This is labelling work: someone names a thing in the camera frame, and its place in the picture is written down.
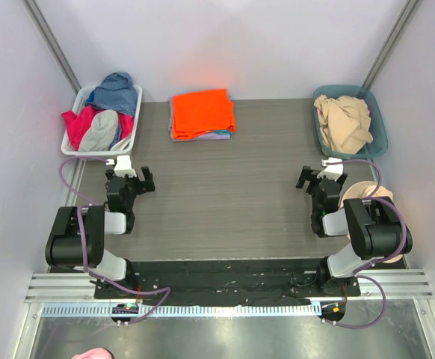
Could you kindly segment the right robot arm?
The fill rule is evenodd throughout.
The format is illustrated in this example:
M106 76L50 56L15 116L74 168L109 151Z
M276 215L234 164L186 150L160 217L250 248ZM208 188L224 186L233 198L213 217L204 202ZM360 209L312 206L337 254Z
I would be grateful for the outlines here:
M363 198L341 199L347 179L343 162L323 162L319 171L304 165L296 187L307 184L312 198L311 228L320 238L347 235L350 243L325 257L316 269L319 292L333 295L342 287L355 286L355 275L369 267L407 254L413 238L400 212L388 196L375 194L378 186Z

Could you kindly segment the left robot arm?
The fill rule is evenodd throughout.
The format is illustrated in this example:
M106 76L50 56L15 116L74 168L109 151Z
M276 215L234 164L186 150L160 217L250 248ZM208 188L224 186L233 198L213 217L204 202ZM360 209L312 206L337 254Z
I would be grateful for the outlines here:
M107 170L107 200L88 207L62 206L58 209L45 247L45 259L57 269L82 270L99 282L111 282L121 298L136 293L138 281L131 262L105 249L107 235L130 234L135 226L137 196L155 191L152 172L141 168L143 178L133 170Z

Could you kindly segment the beige t shirt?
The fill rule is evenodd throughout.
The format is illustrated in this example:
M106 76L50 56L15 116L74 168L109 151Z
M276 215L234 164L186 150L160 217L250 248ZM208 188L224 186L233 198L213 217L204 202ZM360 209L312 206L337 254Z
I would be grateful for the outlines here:
M314 101L323 142L337 153L356 154L374 138L366 102L351 96L320 95Z

